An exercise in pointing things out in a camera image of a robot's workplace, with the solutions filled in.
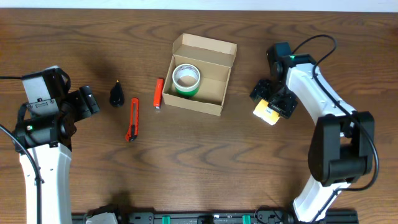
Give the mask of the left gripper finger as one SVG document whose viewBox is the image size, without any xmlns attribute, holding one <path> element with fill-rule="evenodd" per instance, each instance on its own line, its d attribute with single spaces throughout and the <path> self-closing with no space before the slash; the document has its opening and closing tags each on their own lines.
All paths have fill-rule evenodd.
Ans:
<svg viewBox="0 0 398 224">
<path fill-rule="evenodd" d="M 88 85 L 80 87 L 81 99 L 83 100 L 83 104 L 80 106 L 80 113 L 82 117 L 90 117 L 91 112 L 88 109 L 86 96 L 92 93 L 90 87 Z"/>
<path fill-rule="evenodd" d="M 90 110 L 91 114 L 98 113 L 100 111 L 100 108 L 99 108 L 93 94 L 90 93 L 89 95 L 87 95 L 86 99 L 87 99 L 88 109 Z"/>
</svg>

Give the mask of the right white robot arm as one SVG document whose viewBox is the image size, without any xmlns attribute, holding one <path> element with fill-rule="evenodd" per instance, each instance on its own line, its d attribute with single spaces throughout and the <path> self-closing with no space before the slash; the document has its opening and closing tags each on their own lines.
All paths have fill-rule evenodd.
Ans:
<svg viewBox="0 0 398 224">
<path fill-rule="evenodd" d="M 289 212 L 272 211 L 261 223 L 349 223 L 353 216 L 329 207 L 344 191 L 367 190 L 376 181 L 379 159 L 374 118 L 347 104 L 322 76 L 309 54 L 296 54 L 288 43 L 267 50 L 272 79 L 259 80 L 250 94 L 254 115 L 274 125 L 304 105 L 315 129 L 308 151 L 310 178 Z"/>
</svg>

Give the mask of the green tape roll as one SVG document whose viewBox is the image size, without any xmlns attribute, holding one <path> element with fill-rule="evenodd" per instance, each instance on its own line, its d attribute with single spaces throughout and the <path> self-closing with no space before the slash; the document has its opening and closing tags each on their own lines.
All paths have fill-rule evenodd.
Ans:
<svg viewBox="0 0 398 224">
<path fill-rule="evenodd" d="M 178 94 L 192 97 L 199 90 L 201 73 L 196 66 L 184 63 L 174 69 L 172 81 Z"/>
</svg>

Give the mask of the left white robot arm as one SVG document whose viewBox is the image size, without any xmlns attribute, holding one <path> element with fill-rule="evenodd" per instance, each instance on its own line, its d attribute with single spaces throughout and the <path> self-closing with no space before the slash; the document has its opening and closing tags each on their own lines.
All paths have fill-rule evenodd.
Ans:
<svg viewBox="0 0 398 224">
<path fill-rule="evenodd" d="M 71 223 L 69 171 L 75 123 L 99 112 L 88 85 L 70 91 L 58 66 L 24 75 L 28 101 L 13 132 L 26 189 L 28 223 Z"/>
</svg>

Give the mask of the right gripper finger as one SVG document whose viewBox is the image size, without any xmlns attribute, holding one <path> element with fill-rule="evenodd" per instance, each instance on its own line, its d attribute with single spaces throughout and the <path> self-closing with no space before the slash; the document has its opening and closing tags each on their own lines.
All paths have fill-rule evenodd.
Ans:
<svg viewBox="0 0 398 224">
<path fill-rule="evenodd" d="M 265 100 L 269 102 L 272 96 L 272 82 L 270 80 L 260 79 L 253 91 L 249 95 L 253 102 Z"/>
<path fill-rule="evenodd" d="M 269 108 L 281 117 L 289 119 L 298 105 L 297 96 L 290 90 L 280 90 L 270 96 Z"/>
</svg>

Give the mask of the yellow sticky note pad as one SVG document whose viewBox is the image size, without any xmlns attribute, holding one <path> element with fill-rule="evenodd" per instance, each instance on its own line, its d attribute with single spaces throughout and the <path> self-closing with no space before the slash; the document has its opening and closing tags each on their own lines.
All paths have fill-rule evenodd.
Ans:
<svg viewBox="0 0 398 224">
<path fill-rule="evenodd" d="M 278 112 L 268 107 L 268 104 L 266 100 L 261 100 L 255 107 L 253 114 L 273 126 L 278 122 L 280 115 Z"/>
</svg>

